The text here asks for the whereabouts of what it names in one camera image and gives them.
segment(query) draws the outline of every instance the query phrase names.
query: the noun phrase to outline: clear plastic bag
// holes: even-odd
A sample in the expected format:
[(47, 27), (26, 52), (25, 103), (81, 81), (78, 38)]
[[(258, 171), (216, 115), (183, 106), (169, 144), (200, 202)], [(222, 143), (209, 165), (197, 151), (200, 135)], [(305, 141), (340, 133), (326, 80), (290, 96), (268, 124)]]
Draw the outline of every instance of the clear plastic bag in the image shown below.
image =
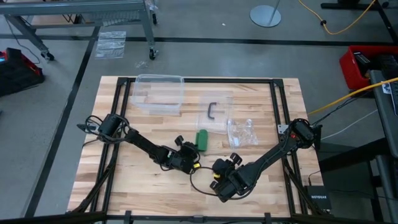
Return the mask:
[(125, 31), (100, 32), (95, 58), (122, 58), (126, 43)]
[(244, 124), (239, 124), (232, 119), (228, 120), (228, 140), (232, 150), (242, 146), (258, 145), (253, 121), (247, 119)]

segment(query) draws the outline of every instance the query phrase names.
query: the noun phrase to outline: green block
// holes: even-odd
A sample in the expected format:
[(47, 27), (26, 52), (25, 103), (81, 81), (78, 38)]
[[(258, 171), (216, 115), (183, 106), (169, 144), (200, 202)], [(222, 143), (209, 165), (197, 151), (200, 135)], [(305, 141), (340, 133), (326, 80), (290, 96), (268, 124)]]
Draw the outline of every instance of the green block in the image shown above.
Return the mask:
[(207, 139), (208, 139), (207, 130), (202, 129), (197, 133), (195, 144), (198, 146), (198, 151), (207, 150)]

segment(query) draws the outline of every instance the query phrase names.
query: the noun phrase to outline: metal pole base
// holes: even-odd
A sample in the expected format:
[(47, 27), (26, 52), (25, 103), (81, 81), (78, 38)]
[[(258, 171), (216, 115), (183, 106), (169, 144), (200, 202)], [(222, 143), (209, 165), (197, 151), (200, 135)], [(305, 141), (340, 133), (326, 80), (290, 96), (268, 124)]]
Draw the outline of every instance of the metal pole base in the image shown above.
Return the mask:
[(271, 6), (256, 6), (250, 11), (250, 19), (253, 23), (262, 27), (274, 27), (280, 23), (281, 16), (278, 10), (275, 11), (271, 20), (274, 8)]

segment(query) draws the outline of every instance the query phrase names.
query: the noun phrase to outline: gray floor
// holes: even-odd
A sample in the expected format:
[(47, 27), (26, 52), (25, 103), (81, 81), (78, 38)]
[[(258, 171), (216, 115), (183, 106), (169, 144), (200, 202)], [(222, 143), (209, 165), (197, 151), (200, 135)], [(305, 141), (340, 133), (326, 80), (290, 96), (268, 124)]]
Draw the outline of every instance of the gray floor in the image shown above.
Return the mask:
[[(261, 28), (254, 25), (248, 15), (250, 8), (265, 2), (274, 3), (260, 0), (160, 1), (160, 23), (154, 28), (155, 36), (391, 41), (376, 12), (366, 14), (346, 33), (330, 36), (319, 26), (316, 17), (297, 1), (289, 0), (282, 0), (279, 6), (281, 23), (271, 29)], [(328, 20), (331, 30), (347, 26), (361, 13), (321, 10), (318, 1), (304, 2)], [(396, 9), (386, 11), (398, 30), (396, 12)], [(0, 27), (0, 33), (9, 34), (2, 17)], [(38, 30), (38, 33), (90, 35), (92, 30), (46, 29)], [(128, 36), (142, 36), (139, 26), (107, 27), (102, 30), (125, 30)], [(39, 55), (30, 42), (21, 40), (21, 43)], [(87, 46), (85, 41), (52, 40), (45, 41), (45, 44), (57, 59), (55, 62), (41, 60), (46, 82), (36, 88), (0, 98), (0, 109), (4, 110), (0, 116), (0, 170), (3, 170), (0, 173), (0, 218), (19, 217), (24, 211)], [(1, 39), (0, 49), (6, 47), (19, 48), (15, 40)], [(348, 92), (338, 63), (346, 47), (157, 43), (157, 48), (160, 55), (155, 61), (148, 60), (145, 42), (128, 42), (124, 57), (120, 59), (96, 60), (91, 56), (36, 215), (63, 213), (67, 207), (85, 138), (77, 130), (76, 124), (91, 114), (98, 83), (103, 75), (154, 73), (186, 77), (296, 77), (300, 79), (307, 111), (317, 109)], [(26, 50), (23, 52), (34, 60)], [(147, 67), (137, 68), (139, 62), (145, 62)], [(323, 122), (324, 136), (345, 128), (375, 108), (374, 100), (360, 99), (339, 110)], [(310, 120), (315, 121), (323, 114), (310, 116)], [(325, 142), (359, 146), (382, 136), (380, 120), (374, 114)], [(346, 179), (336, 181), (341, 174)], [(365, 192), (369, 191), (368, 183), (364, 182), (366, 173), (360, 167), (345, 169), (337, 174), (325, 174), (323, 178), (330, 189), (362, 187)], [(358, 195), (332, 193), (332, 204), (334, 213), (340, 217), (372, 219), (369, 200)]]

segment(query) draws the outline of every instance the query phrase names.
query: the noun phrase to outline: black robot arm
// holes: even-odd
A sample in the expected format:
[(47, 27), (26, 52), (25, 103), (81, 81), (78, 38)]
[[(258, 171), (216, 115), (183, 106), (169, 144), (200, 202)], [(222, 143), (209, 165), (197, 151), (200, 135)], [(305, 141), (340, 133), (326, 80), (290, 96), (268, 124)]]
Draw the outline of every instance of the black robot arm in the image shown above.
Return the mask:
[(316, 140), (316, 136), (307, 120), (295, 119), (286, 129), (281, 142), (257, 161), (235, 168), (236, 165), (239, 166), (242, 163), (242, 159), (236, 153), (232, 153), (231, 160), (217, 159), (212, 167), (215, 172), (215, 181), (210, 187), (222, 202), (239, 199), (233, 198), (235, 194), (243, 198), (256, 186), (261, 172), (288, 152), (310, 147)]
[[(91, 117), (102, 122), (97, 131), (90, 129), (90, 122), (93, 123)], [(180, 146), (178, 151), (167, 146), (155, 145), (130, 127), (126, 118), (117, 114), (108, 114), (103, 121), (96, 116), (90, 116), (86, 120), (86, 124), (78, 124), (78, 127), (89, 134), (97, 135), (97, 139), (108, 144), (128, 142), (137, 146), (148, 153), (149, 157), (159, 164), (162, 170), (175, 169), (191, 174), (194, 164), (200, 158), (197, 147), (191, 142), (183, 142), (182, 136), (178, 136), (175, 140), (176, 145)]]

